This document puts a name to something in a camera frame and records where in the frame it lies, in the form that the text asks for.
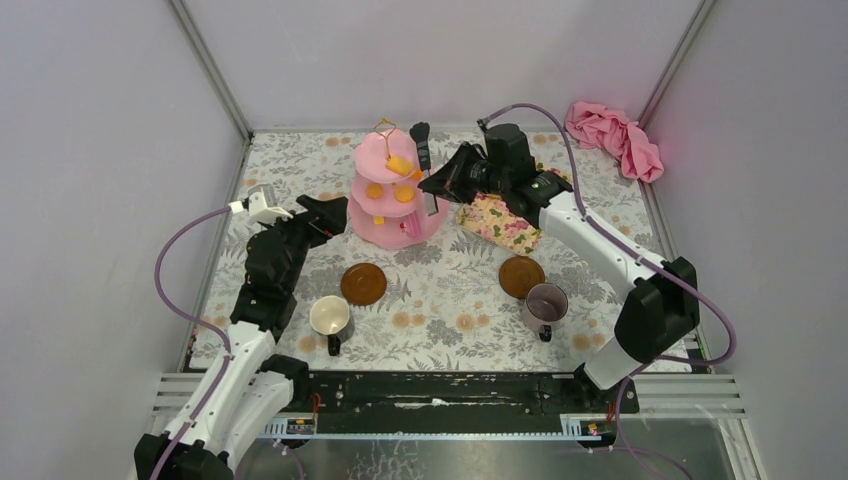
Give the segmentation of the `floral rectangular serving tray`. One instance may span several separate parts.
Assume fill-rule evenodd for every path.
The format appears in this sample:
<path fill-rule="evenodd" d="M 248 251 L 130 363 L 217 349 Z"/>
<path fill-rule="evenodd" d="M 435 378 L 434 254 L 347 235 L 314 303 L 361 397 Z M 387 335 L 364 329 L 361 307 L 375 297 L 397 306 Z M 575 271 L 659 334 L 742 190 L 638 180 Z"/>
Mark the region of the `floral rectangular serving tray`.
<path fill-rule="evenodd" d="M 527 256 L 541 238 L 541 231 L 527 220 L 512 214 L 505 201 L 494 194 L 477 194 L 471 204 L 463 205 L 457 224 L 497 246 Z"/>

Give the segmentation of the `small orange cookie toy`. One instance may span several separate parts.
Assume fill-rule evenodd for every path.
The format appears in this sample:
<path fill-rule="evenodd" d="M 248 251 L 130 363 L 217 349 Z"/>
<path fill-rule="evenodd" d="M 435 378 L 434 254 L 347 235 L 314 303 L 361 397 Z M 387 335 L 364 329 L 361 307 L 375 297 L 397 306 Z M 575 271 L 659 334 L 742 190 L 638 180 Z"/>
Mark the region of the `small orange cookie toy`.
<path fill-rule="evenodd" d="M 404 204 L 412 202 L 416 196 L 416 189 L 409 185 L 396 186 L 393 192 L 395 200 Z"/>

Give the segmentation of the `round orange cookie toy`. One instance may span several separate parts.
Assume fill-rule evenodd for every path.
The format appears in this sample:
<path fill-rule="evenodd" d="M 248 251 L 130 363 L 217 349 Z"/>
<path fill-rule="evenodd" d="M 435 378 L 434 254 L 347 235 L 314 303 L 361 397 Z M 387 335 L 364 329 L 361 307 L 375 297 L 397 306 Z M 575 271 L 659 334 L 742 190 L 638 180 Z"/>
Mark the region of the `round orange cookie toy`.
<path fill-rule="evenodd" d="M 379 183 L 369 183 L 365 189 L 365 193 L 369 199 L 380 199 L 384 195 L 384 187 Z"/>

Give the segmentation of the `pink cake slice toy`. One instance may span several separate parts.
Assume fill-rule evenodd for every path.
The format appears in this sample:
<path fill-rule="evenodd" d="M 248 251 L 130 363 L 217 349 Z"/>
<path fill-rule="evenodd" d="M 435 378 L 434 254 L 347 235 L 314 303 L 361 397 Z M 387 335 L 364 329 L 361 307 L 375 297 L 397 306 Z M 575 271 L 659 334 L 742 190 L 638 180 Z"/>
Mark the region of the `pink cake slice toy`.
<path fill-rule="evenodd" d="M 410 239 L 416 240 L 421 236 L 421 225 L 415 215 L 404 217 L 399 223 L 399 228 Z"/>

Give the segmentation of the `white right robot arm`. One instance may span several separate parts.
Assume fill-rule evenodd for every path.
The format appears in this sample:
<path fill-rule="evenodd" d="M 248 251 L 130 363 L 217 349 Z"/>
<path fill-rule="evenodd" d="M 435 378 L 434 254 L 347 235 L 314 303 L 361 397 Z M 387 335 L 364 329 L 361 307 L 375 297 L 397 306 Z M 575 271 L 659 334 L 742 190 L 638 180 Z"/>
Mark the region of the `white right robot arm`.
<path fill-rule="evenodd" d="M 583 206 L 575 182 L 536 166 L 517 125 L 483 133 L 484 145 L 462 143 L 419 187 L 462 204 L 480 194 L 500 197 L 513 215 L 571 248 L 613 287 L 623 302 L 614 335 L 578 367 L 573 386 L 577 405 L 597 412 L 616 384 L 699 325 L 696 270 L 682 257 L 667 261 L 642 248 Z"/>

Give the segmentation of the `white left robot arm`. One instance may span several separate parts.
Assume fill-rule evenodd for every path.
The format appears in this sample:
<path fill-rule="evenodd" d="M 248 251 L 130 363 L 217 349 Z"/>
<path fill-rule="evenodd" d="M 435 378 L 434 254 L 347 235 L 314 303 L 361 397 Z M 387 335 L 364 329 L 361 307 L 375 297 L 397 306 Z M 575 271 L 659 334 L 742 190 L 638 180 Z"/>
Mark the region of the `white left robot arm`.
<path fill-rule="evenodd" d="M 229 326 L 206 326 L 222 347 L 162 433 L 145 434 L 137 443 L 138 478 L 232 479 L 271 418 L 309 401 L 307 363 L 274 349 L 297 305 L 294 290 L 307 254 L 344 233 L 348 200 L 301 195 L 296 201 L 301 212 L 270 207 L 262 193 L 226 207 L 248 213 L 262 229 L 248 240 Z"/>

